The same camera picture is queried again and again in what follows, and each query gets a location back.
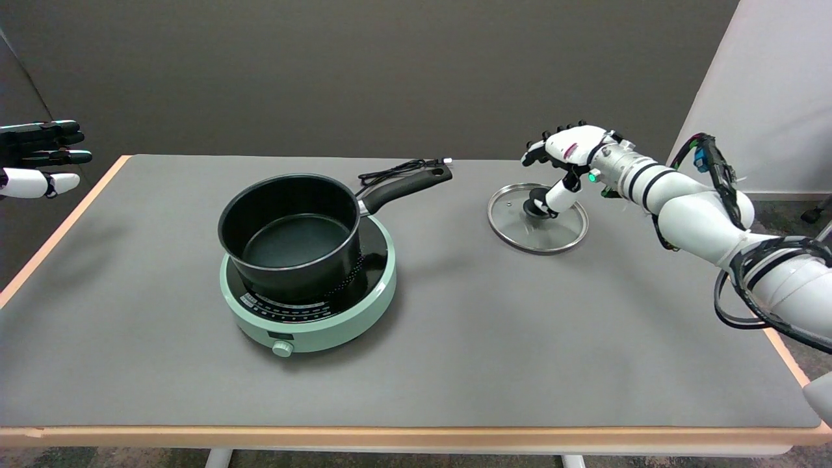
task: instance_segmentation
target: black pan handle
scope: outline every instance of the black pan handle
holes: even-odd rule
[[[398,179],[389,184],[384,184],[361,198],[364,209],[362,215],[372,215],[383,207],[387,202],[397,198],[421,192],[426,188],[449,181],[453,178],[451,170],[447,166],[437,166],[427,171],[421,171],[412,176]]]

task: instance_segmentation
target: table leg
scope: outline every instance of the table leg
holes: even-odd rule
[[[232,449],[211,449],[206,461],[206,468],[228,468]]]
[[[563,468],[587,468],[583,464],[583,456],[580,455],[561,455],[563,460]]]

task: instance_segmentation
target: table edge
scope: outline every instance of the table edge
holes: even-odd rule
[[[87,193],[23,269],[0,291],[0,309],[49,255],[104,187],[130,160],[121,156]],[[800,386],[809,377],[776,331],[764,330]],[[767,427],[239,427],[239,426],[50,426],[0,427],[0,446],[552,446],[677,444],[815,445],[832,441],[824,422],[815,428]]]

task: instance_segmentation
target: white wall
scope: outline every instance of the white wall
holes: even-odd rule
[[[830,0],[742,0],[674,154],[708,132],[745,192],[832,192],[831,18]]]

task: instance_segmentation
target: saucepan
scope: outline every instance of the saucepan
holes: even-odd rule
[[[305,304],[332,292],[360,264],[361,217],[452,177],[446,166],[435,167],[377,187],[360,200],[331,177],[272,177],[225,207],[220,244],[250,290]]]

